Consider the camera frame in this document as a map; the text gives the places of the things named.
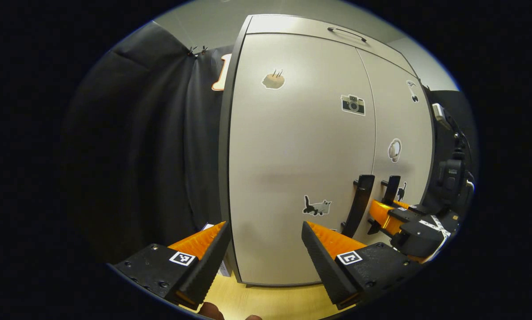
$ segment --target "gray wall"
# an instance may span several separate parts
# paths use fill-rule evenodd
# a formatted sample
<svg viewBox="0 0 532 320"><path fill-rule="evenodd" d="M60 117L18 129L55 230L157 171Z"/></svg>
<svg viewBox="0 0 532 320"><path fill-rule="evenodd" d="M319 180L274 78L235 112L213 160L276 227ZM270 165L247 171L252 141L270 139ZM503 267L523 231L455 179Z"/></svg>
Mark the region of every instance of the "gray wall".
<svg viewBox="0 0 532 320"><path fill-rule="evenodd" d="M186 47L232 45L246 16L289 14L334 22L383 43L406 35L354 4L340 0L194 0L154 19Z"/></svg>
<svg viewBox="0 0 532 320"><path fill-rule="evenodd" d="M406 57L422 84L430 87L430 90L459 91L449 71L445 70L431 53L414 40L406 37L386 44L400 51Z"/></svg>

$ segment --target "black curtain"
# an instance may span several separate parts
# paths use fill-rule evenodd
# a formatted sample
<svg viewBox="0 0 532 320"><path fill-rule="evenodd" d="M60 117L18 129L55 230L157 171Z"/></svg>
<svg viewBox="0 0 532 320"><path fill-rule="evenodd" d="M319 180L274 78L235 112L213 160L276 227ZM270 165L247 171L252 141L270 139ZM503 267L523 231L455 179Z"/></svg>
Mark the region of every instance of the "black curtain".
<svg viewBox="0 0 532 320"><path fill-rule="evenodd" d="M195 214L194 223L221 222L218 182L219 120L223 91L213 91L224 61L233 45L207 51L197 57L189 87L185 111L185 174L187 194Z"/></svg>
<svg viewBox="0 0 532 320"><path fill-rule="evenodd" d="M103 262L198 231L183 152L195 63L188 52L146 24L98 61L71 102L63 131L67 212Z"/></svg>

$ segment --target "cabinet handle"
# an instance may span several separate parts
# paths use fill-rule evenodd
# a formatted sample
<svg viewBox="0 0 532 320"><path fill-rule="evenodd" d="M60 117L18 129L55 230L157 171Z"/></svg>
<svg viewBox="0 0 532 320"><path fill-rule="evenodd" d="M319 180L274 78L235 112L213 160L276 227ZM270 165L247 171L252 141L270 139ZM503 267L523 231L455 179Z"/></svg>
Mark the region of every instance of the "cabinet handle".
<svg viewBox="0 0 532 320"><path fill-rule="evenodd" d="M346 32L348 34L352 34L352 35L358 36L359 38L361 38L361 40L363 42L367 42L367 39L363 38L362 36L360 36L358 34L354 34L353 32L349 32L347 30L343 30L343 29L339 29L339 28L333 28L333 27L329 27L329 28L327 28L327 30L332 31L332 32L333 32L333 30L341 30L341 31Z"/></svg>

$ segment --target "cat sticker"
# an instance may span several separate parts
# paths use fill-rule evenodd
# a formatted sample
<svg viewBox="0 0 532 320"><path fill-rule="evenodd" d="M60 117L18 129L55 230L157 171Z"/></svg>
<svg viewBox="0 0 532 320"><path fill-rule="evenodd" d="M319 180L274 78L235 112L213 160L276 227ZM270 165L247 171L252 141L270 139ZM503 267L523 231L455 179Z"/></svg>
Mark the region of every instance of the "cat sticker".
<svg viewBox="0 0 532 320"><path fill-rule="evenodd" d="M408 85L408 89L410 89L410 93L412 94L412 101L415 103L418 102L418 97L414 94L414 91L412 91L412 87L416 87L416 84L410 80L406 81L406 84Z"/></svg>
<svg viewBox="0 0 532 320"><path fill-rule="evenodd" d="M406 181L404 181L404 188L398 188L396 195L398 196L398 202L404 199L404 191L406 190Z"/></svg>
<svg viewBox="0 0 532 320"><path fill-rule="evenodd" d="M320 203L309 203L309 197L307 195L304 196L305 198L305 208L303 209L303 214L305 215L312 215L312 216L322 216L322 215L328 215L329 214L329 206L333 201L327 201L323 200L323 202Z"/></svg>

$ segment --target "cabinet door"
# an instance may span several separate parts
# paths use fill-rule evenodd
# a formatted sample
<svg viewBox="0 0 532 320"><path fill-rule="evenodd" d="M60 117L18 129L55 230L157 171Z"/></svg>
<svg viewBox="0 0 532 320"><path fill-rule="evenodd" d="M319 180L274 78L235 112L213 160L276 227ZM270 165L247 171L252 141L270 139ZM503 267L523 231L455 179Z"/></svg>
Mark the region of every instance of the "cabinet door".
<svg viewBox="0 0 532 320"><path fill-rule="evenodd" d="M268 89L262 82L274 70L282 74L267 85L284 83ZM362 99L364 114L343 111L342 95ZM303 35L246 35L229 137L232 243L243 282L319 282L302 223L341 231L353 180L371 174L374 134L371 89L354 47ZM305 195L325 214L303 213Z"/></svg>
<svg viewBox="0 0 532 320"><path fill-rule="evenodd" d="M401 176L402 191L398 194L397 190L395 200L403 196L402 202L420 203L428 186L434 152L433 123L424 91L418 79L400 67L363 50L359 50L359 54L371 79L374 98L375 185L371 198L380 200L384 196L386 188L380 185L381 180ZM391 158L389 148L393 141L393 153L400 147L400 154ZM389 243L382 233L368 236L368 229L364 219L354 238L366 244Z"/></svg>

